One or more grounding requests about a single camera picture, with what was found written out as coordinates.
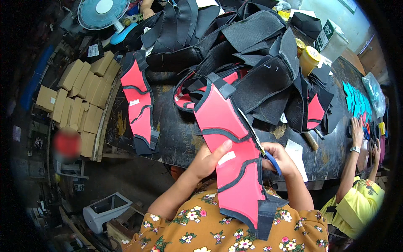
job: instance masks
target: table surface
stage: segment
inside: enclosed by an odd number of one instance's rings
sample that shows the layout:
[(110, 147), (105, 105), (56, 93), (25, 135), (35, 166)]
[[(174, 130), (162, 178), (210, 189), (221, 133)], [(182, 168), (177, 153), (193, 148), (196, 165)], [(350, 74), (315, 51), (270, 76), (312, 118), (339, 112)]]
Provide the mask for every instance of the table surface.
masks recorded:
[[(295, 30), (294, 35), (312, 45), (313, 39), (304, 36)], [(345, 116), (339, 121), (336, 129), (321, 140), (314, 131), (310, 131), (316, 138), (319, 149), (313, 151), (302, 135), (294, 132), (287, 124), (278, 126), (254, 120), (253, 127), (261, 142), (278, 142), (286, 145), (287, 139), (303, 147), (303, 162), (309, 181), (335, 179), (341, 176), (349, 153), (351, 139), (346, 137), (347, 127), (350, 125), (352, 114), (347, 109), (344, 82), (349, 82), (362, 94), (367, 94), (361, 81), (362, 74), (345, 59), (339, 57), (332, 64), (334, 83), (339, 87), (338, 99), (342, 104)], [(159, 152), (145, 156), (169, 165), (188, 167), (194, 159), (203, 139), (195, 132), (199, 132), (192, 113), (180, 111), (173, 103), (173, 83), (155, 83), (151, 85), (154, 94), (153, 121), (154, 127), (160, 132), (158, 140)], [(127, 114), (128, 103), (122, 92), (122, 87), (116, 95), (105, 135), (105, 142), (117, 148), (135, 153), (132, 148), (132, 132)], [(283, 181), (283, 177), (273, 175), (273, 180)]]

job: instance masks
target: hand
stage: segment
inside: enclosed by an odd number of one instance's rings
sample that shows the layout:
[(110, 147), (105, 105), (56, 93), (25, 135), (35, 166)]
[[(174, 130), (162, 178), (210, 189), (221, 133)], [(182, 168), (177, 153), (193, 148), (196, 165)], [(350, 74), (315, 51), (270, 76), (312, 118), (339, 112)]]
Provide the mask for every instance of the hand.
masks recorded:
[(379, 139), (376, 139), (376, 144), (374, 144), (374, 147), (372, 148), (372, 155), (375, 158), (375, 163), (379, 164), (379, 159), (380, 159), (380, 142)]
[[(284, 147), (278, 143), (261, 143), (264, 150), (267, 150), (277, 161), (284, 178), (295, 175), (298, 172), (297, 166), (290, 158)], [(267, 159), (262, 159), (263, 168), (276, 171), (272, 163)]]
[(193, 162), (187, 168), (187, 172), (191, 172), (198, 180), (204, 179), (213, 173), (216, 169), (217, 163), (225, 154), (227, 154), (231, 147), (232, 141), (227, 140), (211, 153), (207, 144), (204, 143), (196, 154)]
[(351, 136), (353, 138), (353, 147), (357, 146), (361, 148), (362, 138), (364, 136), (364, 131), (362, 130), (362, 127), (364, 125), (362, 122), (362, 118), (360, 118), (358, 121), (357, 118), (352, 117), (351, 125), (353, 126), (353, 132), (351, 133)]
[(150, 8), (144, 8), (142, 13), (143, 13), (143, 20), (146, 20), (149, 17), (154, 16), (154, 14), (155, 14), (154, 11)]

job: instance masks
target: yellow shirt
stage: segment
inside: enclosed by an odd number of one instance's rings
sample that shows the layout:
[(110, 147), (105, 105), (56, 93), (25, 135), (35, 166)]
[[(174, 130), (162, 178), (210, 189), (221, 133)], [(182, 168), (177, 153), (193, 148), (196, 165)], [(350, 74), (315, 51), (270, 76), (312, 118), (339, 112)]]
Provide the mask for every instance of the yellow shirt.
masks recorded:
[[(356, 239), (362, 229), (371, 221), (380, 208), (385, 191), (375, 182), (369, 179), (360, 179), (359, 176), (354, 181), (359, 180), (344, 196), (339, 204), (336, 203), (336, 196), (329, 200), (321, 209), (329, 224), (337, 227), (348, 235)], [(333, 217), (333, 212), (326, 212), (328, 206), (335, 206), (337, 213)]]

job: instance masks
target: person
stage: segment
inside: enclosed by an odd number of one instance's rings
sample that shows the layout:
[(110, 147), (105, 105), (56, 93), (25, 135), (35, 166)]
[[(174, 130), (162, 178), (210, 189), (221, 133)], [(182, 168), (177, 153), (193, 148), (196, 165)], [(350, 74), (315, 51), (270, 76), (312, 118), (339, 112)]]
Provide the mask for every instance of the person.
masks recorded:
[[(357, 118), (351, 118), (351, 125), (353, 126), (352, 149), (361, 147), (364, 136), (362, 118), (360, 121)], [(365, 225), (376, 215), (385, 194), (385, 191), (374, 182), (380, 158), (379, 139), (376, 139), (376, 142), (372, 149), (375, 157), (374, 167), (368, 179), (355, 176), (359, 151), (351, 150), (336, 195), (321, 209), (328, 224), (337, 227), (352, 239), (356, 239)]]
[[(301, 174), (280, 144), (262, 143), (278, 162), (289, 196), (289, 204), (276, 210), (268, 240), (258, 240), (246, 224), (220, 214), (216, 180), (198, 184), (213, 173), (232, 144), (227, 140), (213, 153), (202, 145), (188, 169), (151, 204), (141, 230), (131, 241), (122, 241), (123, 251), (328, 251), (327, 221), (314, 210)], [(262, 164), (275, 171), (268, 160)], [(279, 197), (272, 188), (266, 191)], [(236, 203), (242, 204), (243, 198)]]
[[(143, 0), (140, 5), (140, 13), (143, 14), (143, 19), (146, 20), (155, 15), (155, 12), (151, 9), (151, 5), (154, 0)], [(167, 0), (158, 0), (161, 7), (166, 5)]]

